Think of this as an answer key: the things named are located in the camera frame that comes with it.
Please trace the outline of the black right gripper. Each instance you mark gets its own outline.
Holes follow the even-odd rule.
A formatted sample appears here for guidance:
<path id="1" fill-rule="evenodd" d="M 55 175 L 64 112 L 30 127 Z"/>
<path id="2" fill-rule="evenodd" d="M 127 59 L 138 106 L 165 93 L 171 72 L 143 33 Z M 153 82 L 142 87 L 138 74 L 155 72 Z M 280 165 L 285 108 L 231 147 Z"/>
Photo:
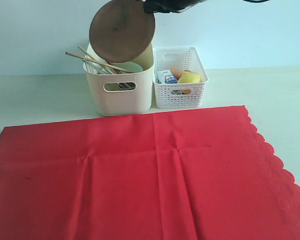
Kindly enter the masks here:
<path id="1" fill-rule="evenodd" d="M 145 0 L 143 9 L 147 14 L 182 13 L 203 2 L 203 0 Z"/>

